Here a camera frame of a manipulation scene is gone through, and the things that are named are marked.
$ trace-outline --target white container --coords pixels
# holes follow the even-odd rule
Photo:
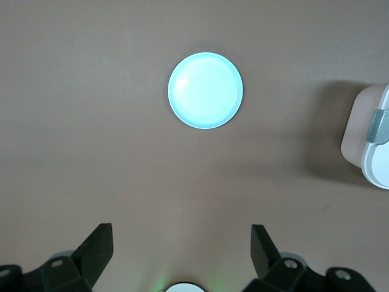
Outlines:
[[[355,99],[342,154],[372,184],[389,190],[389,85],[364,89]]]

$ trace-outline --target screw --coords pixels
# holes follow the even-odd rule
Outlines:
[[[0,277],[8,275],[11,271],[9,269],[4,269],[0,272]]]
[[[338,278],[342,279],[342,280],[351,280],[350,274],[347,273],[346,271],[342,270],[342,269],[338,269],[335,272],[335,275],[338,276]]]
[[[52,262],[51,263],[51,267],[52,268],[56,268],[56,267],[58,267],[58,266],[60,266],[60,265],[62,265],[63,264],[63,261],[62,260],[56,260],[55,262]]]
[[[291,269],[296,269],[298,267],[298,264],[294,260],[286,260],[284,264]]]

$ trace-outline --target blue disc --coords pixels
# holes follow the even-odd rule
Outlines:
[[[187,125],[212,129],[227,123],[242,102],[243,83],[236,67],[215,53],[182,60],[168,85],[171,108]]]

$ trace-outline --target light blue plate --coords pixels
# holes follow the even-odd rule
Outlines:
[[[242,102],[243,84],[236,67],[214,53],[182,60],[168,85],[171,108],[187,125],[212,129],[227,123]]]

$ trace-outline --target gray table surface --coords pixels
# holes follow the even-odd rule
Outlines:
[[[389,287],[389,192],[340,142],[360,90],[388,83],[389,2],[0,1],[0,264],[30,271],[101,222],[115,252],[95,291],[181,280],[239,292],[250,226],[324,273]],[[174,67],[231,60],[237,115],[172,112]]]

